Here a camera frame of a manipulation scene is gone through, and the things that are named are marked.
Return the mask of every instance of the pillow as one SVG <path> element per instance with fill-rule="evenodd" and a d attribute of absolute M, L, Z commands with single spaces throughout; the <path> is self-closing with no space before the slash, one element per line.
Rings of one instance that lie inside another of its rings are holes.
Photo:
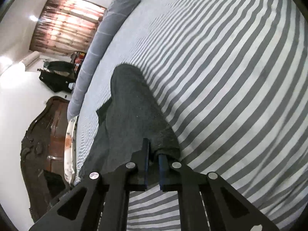
<path fill-rule="evenodd" d="M 73 96 L 67 109 L 68 120 L 80 113 L 84 96 L 100 60 L 126 18 L 140 2 L 141 0 L 113 0 L 105 11 L 78 74 Z"/>

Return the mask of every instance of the striped bed sheet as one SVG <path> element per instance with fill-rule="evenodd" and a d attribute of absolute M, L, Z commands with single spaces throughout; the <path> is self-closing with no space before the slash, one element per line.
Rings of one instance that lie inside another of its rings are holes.
<path fill-rule="evenodd" d="M 308 31 L 292 0 L 142 0 L 100 61 L 77 127 L 77 173 L 110 78 L 137 66 L 181 160 L 216 171 L 281 230 L 308 201 Z M 176 192 L 132 192 L 127 230 L 180 230 Z"/>

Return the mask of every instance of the brown wooden furniture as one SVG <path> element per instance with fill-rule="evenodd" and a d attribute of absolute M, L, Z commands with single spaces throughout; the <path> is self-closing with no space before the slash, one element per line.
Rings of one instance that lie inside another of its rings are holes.
<path fill-rule="evenodd" d="M 49 202 L 57 191 L 51 188 L 61 190 L 63 185 L 69 188 L 64 180 L 68 103 L 69 101 L 61 97 L 51 97 L 44 111 L 31 123 L 22 140 L 20 166 L 29 195 L 30 213 L 34 221 L 42 217 L 50 208 Z M 50 181 L 53 178 L 50 180 L 48 172 L 60 175 L 63 178 L 63 184 L 51 185 Z"/>

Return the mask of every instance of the curtain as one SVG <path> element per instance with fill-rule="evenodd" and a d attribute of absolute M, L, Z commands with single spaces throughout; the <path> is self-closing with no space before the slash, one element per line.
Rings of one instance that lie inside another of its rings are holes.
<path fill-rule="evenodd" d="M 36 24 L 30 50 L 70 56 L 87 52 L 105 8 L 84 0 L 48 0 Z"/>

